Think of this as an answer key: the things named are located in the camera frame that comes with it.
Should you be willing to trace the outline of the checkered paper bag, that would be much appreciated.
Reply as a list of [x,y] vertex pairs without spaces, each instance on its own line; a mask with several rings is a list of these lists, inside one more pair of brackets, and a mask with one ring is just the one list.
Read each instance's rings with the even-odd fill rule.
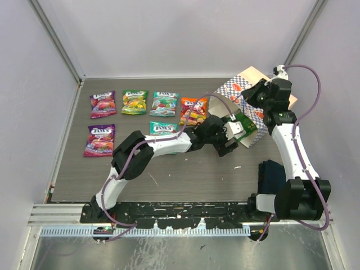
[[[246,103],[241,95],[243,90],[251,88],[259,81],[265,81],[266,84],[278,84],[278,101],[270,109],[253,107],[253,104]],[[256,68],[249,67],[225,82],[210,95],[208,113],[227,119],[230,119],[230,115],[235,115],[238,111],[247,115],[258,129],[256,137],[250,144],[252,146],[265,134],[272,134],[276,126],[283,124],[292,125],[296,122],[295,113],[291,111],[291,107],[296,101],[295,97],[291,94],[291,87],[292,84],[289,79],[271,80],[271,78],[266,77]]]

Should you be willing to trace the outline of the green lime candy packet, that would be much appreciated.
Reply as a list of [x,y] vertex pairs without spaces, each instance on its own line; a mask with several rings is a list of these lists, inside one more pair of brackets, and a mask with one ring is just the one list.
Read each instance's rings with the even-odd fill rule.
[[257,135],[257,126],[253,121],[241,111],[235,114],[236,119],[241,123],[243,131],[240,135],[236,135],[237,141],[241,142],[246,147],[249,147]]

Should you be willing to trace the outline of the orange fruit candy packet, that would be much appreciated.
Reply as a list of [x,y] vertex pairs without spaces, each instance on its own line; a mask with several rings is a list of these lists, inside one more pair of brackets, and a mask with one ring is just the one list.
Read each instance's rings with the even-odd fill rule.
[[202,123],[206,119],[207,112],[207,98],[201,98],[194,105],[196,98],[182,97],[181,98],[181,117],[179,120],[179,125],[185,125],[187,116],[189,119],[187,125],[197,125]]

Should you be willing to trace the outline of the teal mint candy packet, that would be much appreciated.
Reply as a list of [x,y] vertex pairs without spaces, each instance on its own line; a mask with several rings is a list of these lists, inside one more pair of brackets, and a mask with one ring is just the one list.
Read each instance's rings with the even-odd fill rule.
[[173,117],[179,94],[172,92],[155,92],[149,114],[151,116]]

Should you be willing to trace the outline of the green yellow candy packet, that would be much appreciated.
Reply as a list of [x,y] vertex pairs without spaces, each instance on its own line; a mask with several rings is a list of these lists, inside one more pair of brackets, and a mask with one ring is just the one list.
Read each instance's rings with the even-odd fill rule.
[[124,90],[121,113],[128,115],[146,114],[147,95],[148,91]]

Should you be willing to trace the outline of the purple candy snack packet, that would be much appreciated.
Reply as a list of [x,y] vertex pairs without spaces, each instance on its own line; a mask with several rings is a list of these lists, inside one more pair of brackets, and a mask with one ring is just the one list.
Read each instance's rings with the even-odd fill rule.
[[115,92],[105,92],[90,96],[91,119],[98,119],[117,113],[115,104]]

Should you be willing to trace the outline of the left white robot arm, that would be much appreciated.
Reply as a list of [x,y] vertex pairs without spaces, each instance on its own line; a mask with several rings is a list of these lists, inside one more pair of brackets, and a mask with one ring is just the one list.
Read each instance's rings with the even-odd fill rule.
[[193,127],[184,127],[179,132],[159,136],[145,136],[140,131],[132,132],[114,151],[110,173],[102,188],[91,202],[91,217],[100,223],[112,221],[121,226],[132,223],[116,221],[113,208],[127,183],[139,177],[149,162],[158,156],[171,153],[186,153],[212,145],[223,157],[238,147],[236,136],[244,131],[234,117],[227,119],[212,115]]

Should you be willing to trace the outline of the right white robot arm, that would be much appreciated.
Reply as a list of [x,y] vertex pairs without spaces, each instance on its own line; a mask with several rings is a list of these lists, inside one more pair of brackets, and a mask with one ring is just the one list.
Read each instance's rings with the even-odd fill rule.
[[286,183],[274,195],[258,193],[248,198],[246,213],[255,222],[267,213],[301,222],[329,215],[325,207],[331,184],[320,179],[307,157],[297,117],[289,109],[291,87],[286,79],[261,79],[242,92],[249,105],[263,110],[263,122],[278,147],[286,176]]

